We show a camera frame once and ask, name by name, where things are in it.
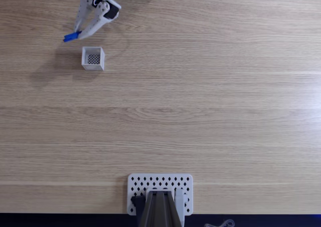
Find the wooden table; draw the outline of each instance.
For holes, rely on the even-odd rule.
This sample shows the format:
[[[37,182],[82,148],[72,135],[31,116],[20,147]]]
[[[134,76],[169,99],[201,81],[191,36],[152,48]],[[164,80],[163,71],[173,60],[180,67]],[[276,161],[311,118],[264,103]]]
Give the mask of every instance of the wooden table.
[[[321,0],[117,1],[64,44],[79,0],[0,0],[0,212],[125,213],[130,173],[181,172],[194,213],[319,213]]]

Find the white container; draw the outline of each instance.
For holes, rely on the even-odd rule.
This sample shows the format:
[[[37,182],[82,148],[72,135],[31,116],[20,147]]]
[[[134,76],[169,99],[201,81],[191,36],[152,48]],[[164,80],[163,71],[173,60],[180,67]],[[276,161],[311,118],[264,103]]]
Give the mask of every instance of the white container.
[[[101,47],[82,47],[81,64],[85,70],[104,70],[105,52]]]

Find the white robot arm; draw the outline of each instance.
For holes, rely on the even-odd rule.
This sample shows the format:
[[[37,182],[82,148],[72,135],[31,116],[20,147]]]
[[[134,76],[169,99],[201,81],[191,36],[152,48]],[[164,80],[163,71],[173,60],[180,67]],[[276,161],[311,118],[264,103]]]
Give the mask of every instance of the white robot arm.
[[[121,6],[114,0],[81,0],[75,22],[74,33],[66,35],[64,42],[75,39],[85,39],[92,36],[103,25],[115,20],[119,15],[120,9]],[[81,27],[92,11],[95,12],[94,19],[83,31],[81,31]]]

